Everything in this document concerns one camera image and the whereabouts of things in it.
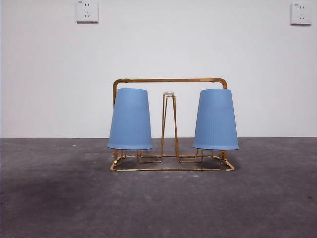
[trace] metal wire frame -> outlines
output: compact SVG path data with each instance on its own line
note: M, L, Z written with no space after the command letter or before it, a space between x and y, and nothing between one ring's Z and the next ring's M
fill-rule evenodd
M218 82L222 84L222 88L227 88L227 83L222 78L191 78L191 79L118 79L113 83L113 105L115 103L117 86L119 83L151 83L151 82ZM164 133L165 133L165 122L166 122L166 109L167 101L171 98L173 102L173 114L174 114L174 127L175 127L175 154L174 155L165 155L164 152ZM198 158L198 149L196 149L196 154L194 155L180 155L178 147L178 136L177 136L177 123L176 123L176 96L174 93L164 93L163 94L163 110L162 110L162 134L161 134L161 148L159 155L143 155L142 150L137 150L136 155L127 155L126 150L121 150L121 156L118 156L118 150L114 150L114 162L110 167L111 171L232 171L234 166L229 163L227 159L227 151L220 150L219 156L213 155L204 155L204 150L201 150L199 160L181 160L181 158ZM148 164L148 163L161 163L163 158L166 157L176 157L179 163L200 163L203 161L203 158L214 158L218 159L219 163L225 168L133 168L133 169L117 169L117 166L122 165L123 160L126 158L137 158L139 164ZM155 161L143 161L142 158L156 158L159 160Z

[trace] white outlet cover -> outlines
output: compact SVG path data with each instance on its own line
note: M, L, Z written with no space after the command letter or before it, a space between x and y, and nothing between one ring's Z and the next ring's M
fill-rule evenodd
M97 0L77 0L76 2L76 21L98 22L99 6Z
M291 4L291 25L311 25L312 6L309 2Z

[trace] floor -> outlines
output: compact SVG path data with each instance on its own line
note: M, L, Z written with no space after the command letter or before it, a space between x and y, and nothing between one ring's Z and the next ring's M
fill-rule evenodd
M231 172L112 172L106 139L3 139L1 237L316 238L317 137L239 144Z

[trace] cup rack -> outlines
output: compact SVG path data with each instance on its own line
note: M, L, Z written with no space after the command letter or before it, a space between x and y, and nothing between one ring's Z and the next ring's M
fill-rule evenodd
M221 83L222 88L227 88L227 82L222 78L186 78L186 79L118 79L113 83L113 105L115 103L117 86L119 83L199 83L199 82L211 82L211 83ZM173 113L174 113L174 126L175 126L175 154L165 155L164 154L164 133L165 133L165 121L166 121L166 108L167 102L171 99L173 103ZM143 155L142 150L137 150L135 155L127 155L126 150L115 149L114 162L112 163L111 171L232 171L234 166L227 159L227 151L219 150L218 155L214 155L214 151L211 151L211 155L204 154L204 150L196 149L194 155L181 155L179 153L179 144L177 136L177 123L176 123L176 96L173 92L165 92L163 94L163 109L162 109L162 131L161 131L161 144L160 144L160 154L155 155ZM161 163L163 158L177 158L178 162L181 163L201 163L203 159L217 159L221 168L120 168L123 161L128 158L136 158L139 164L150 164L150 163Z

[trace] electrical outlet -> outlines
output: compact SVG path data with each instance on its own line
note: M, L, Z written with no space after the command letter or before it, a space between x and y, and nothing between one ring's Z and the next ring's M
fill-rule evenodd
M76 21L98 22L98 1L97 0L78 0L76 2Z
M312 23L312 8L308 2L291 4L291 25L310 25Z

